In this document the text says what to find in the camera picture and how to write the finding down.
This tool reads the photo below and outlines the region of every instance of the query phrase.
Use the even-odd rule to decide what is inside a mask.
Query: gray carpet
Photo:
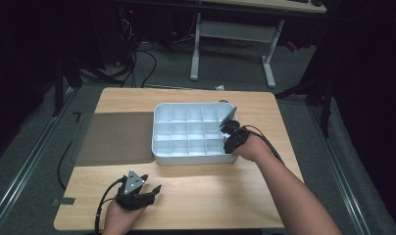
[[[272,70],[277,83],[277,88],[274,90],[267,87],[259,57],[245,56],[241,53],[233,54],[230,53],[231,51],[234,51],[233,47],[223,48],[217,53],[202,53],[200,77],[198,81],[190,81],[188,77],[191,49],[174,47],[169,51],[157,45],[149,51],[156,57],[157,66],[146,84],[152,87],[165,85],[193,89],[214,89],[216,86],[223,85],[225,90],[278,93],[298,84],[315,48],[302,49],[295,53],[283,47],[276,49],[272,58]],[[152,58],[146,53],[138,53],[135,69],[137,86],[152,68]],[[107,86],[110,84],[99,80],[86,79],[84,81],[43,149],[39,163],[6,217],[0,234],[85,233],[60,232],[53,227],[58,209],[58,206],[53,205],[53,201],[60,199],[64,194],[57,179],[57,168],[78,127],[75,112],[93,113],[102,89]],[[343,234],[357,234],[355,224],[330,170],[321,135],[302,98],[290,96],[278,100],[278,104],[305,182],[329,210]],[[45,96],[44,103],[24,122],[21,132],[0,160],[0,201],[21,169],[40,133],[51,119],[50,116],[54,111],[53,100],[53,89],[50,89]],[[396,234],[394,222],[385,211],[384,205],[378,198],[350,143],[349,136],[338,115],[337,106],[333,104],[332,108],[330,140],[349,178],[349,183],[358,197],[371,234]],[[70,151],[65,155],[60,171],[61,179],[66,185],[73,170],[69,158]],[[264,230],[264,234],[274,232],[285,233],[283,229]]]

